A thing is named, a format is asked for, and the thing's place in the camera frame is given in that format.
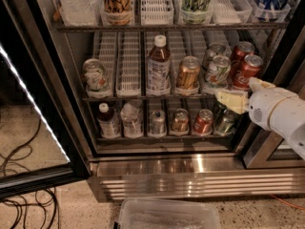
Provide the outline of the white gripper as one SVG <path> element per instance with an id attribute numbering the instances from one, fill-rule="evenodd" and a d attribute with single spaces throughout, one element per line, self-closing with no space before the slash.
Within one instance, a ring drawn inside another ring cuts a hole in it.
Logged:
<path id="1" fill-rule="evenodd" d="M 299 128 L 299 97 L 296 93 L 256 77 L 249 79 L 250 100 L 243 91 L 215 91 L 216 99 L 233 112 L 248 112 L 252 122 L 268 131 L 294 132 Z"/>

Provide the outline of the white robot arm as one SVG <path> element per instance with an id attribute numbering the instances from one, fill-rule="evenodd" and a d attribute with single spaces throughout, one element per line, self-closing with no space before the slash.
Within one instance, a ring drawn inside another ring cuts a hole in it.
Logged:
<path id="1" fill-rule="evenodd" d="M 305 158 L 305 101 L 298 94 L 262 81 L 249 80 L 251 96 L 238 90 L 215 90 L 216 99 L 233 112 L 248 113 L 250 120 L 266 131 L 283 137 Z"/>

